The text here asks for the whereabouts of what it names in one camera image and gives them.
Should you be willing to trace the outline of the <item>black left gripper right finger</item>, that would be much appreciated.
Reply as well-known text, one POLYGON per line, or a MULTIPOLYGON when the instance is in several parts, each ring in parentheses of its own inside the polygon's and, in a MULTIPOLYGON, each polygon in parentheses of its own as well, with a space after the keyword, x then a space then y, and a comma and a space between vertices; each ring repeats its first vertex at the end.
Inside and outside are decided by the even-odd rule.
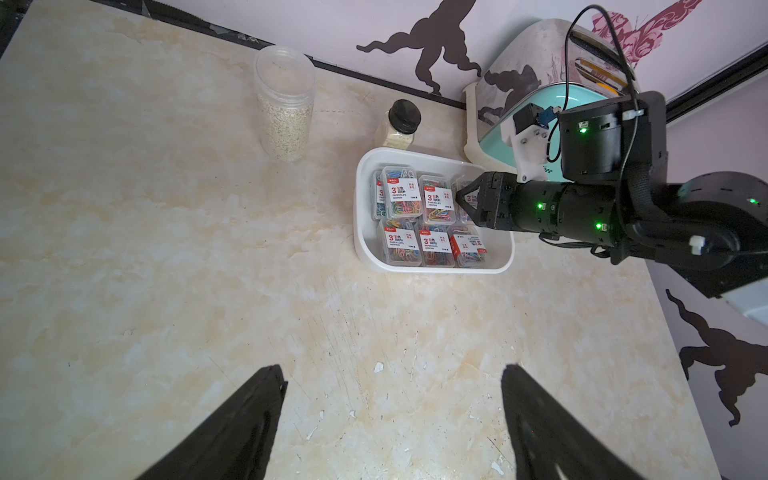
POLYGON ((517 364, 505 367, 501 394, 518 479, 639 479, 517 364))

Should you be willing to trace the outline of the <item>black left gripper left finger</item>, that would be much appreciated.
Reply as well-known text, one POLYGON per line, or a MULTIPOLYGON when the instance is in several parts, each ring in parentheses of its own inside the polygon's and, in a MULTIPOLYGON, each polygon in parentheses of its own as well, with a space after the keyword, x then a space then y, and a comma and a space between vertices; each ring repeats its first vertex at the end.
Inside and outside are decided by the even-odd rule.
POLYGON ((263 479, 288 382, 259 369, 141 479, 263 479))

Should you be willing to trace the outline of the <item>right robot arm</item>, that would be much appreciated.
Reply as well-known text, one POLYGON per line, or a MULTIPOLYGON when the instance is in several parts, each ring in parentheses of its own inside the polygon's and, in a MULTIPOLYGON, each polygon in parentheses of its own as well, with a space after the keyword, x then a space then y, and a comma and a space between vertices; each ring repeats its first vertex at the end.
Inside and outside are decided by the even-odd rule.
POLYGON ((456 193, 479 227, 525 232, 619 264, 671 267, 708 298, 767 319, 767 186, 712 172, 667 181, 665 101, 653 91, 514 116, 515 172, 456 193))

